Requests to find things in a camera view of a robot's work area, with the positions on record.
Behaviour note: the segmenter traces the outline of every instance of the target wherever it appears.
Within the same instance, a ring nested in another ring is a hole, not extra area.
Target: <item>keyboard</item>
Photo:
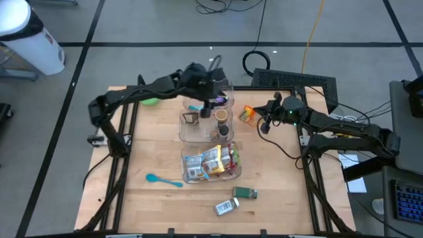
[[[423,188],[391,180],[395,219],[423,224]]]

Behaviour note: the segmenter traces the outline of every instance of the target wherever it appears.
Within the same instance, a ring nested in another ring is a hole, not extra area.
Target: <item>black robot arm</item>
[[[173,99],[178,95],[204,102],[200,112],[203,118],[210,117],[215,106],[210,99],[216,99],[223,93],[212,79],[213,71],[206,71],[204,66],[191,63],[184,71],[178,70],[168,76],[156,79],[148,85],[128,86],[124,90],[109,91],[89,104],[89,114],[93,125],[100,128],[108,138],[110,155],[125,157],[129,153],[124,135],[117,133],[110,122],[114,112],[123,104],[129,104],[152,98]]]
[[[320,157],[329,149],[370,151],[382,158],[393,158],[399,154],[400,137],[389,129],[375,124],[361,124],[336,120],[308,107],[300,99],[289,96],[282,102],[280,93],[275,100],[269,100],[266,106],[254,108],[264,117],[260,130],[267,134],[272,121],[301,124],[311,136],[307,142],[308,153],[312,157]],[[327,138],[320,132],[345,134],[351,138]]]

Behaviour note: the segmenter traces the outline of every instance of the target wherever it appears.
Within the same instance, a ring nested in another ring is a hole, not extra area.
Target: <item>trash can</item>
[[[25,0],[0,0],[0,42],[45,75],[65,68],[65,52]]]

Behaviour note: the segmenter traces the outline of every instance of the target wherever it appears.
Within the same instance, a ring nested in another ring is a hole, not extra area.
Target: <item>clear plastic container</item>
[[[228,79],[222,79],[215,83],[217,84],[221,92],[227,96],[227,102],[223,103],[222,105],[215,106],[214,110],[229,108],[233,106],[233,103],[235,102],[235,97],[234,97],[235,94],[233,93],[232,83]],[[202,101],[198,101],[196,99],[191,99],[188,97],[184,97],[182,103],[186,109],[190,109],[190,110],[194,108],[199,109],[204,106],[204,103]]]
[[[225,125],[229,128],[227,138],[218,137],[214,139],[210,136],[212,131],[219,132],[219,122],[215,118],[215,110],[212,112],[209,118],[201,118],[199,110],[182,110],[179,115],[179,139],[185,142],[224,142],[233,139],[233,113],[229,109],[224,109],[227,113],[227,119]],[[198,123],[187,122],[186,118],[192,118],[190,114],[197,114]]]
[[[231,158],[236,157],[237,165],[235,167],[231,167],[217,175],[209,175],[209,178],[203,179],[193,179],[190,180],[188,177],[188,170],[186,165],[186,156],[192,155],[199,155],[217,145],[221,145],[221,147],[227,147],[228,145],[233,144],[233,148],[236,149],[237,156],[231,156]],[[181,151],[181,163],[182,163],[182,177],[184,181],[188,184],[196,184],[196,183],[203,183],[203,182],[215,182],[215,181],[223,181],[229,179],[235,179],[239,177],[242,173],[241,168],[241,156],[239,155],[238,145],[234,141],[227,141],[225,143],[189,143],[187,144]]]

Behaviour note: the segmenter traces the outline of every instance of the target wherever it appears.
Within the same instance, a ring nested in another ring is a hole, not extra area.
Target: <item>plastic spoon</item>
[[[182,188],[182,186],[184,186],[181,182],[172,182],[172,181],[169,181],[169,180],[166,180],[166,179],[159,178],[159,177],[155,176],[154,174],[148,174],[147,176],[145,176],[145,179],[147,179],[147,181],[149,181],[149,182],[167,182],[168,184],[175,185],[175,186],[178,186],[180,188]]]

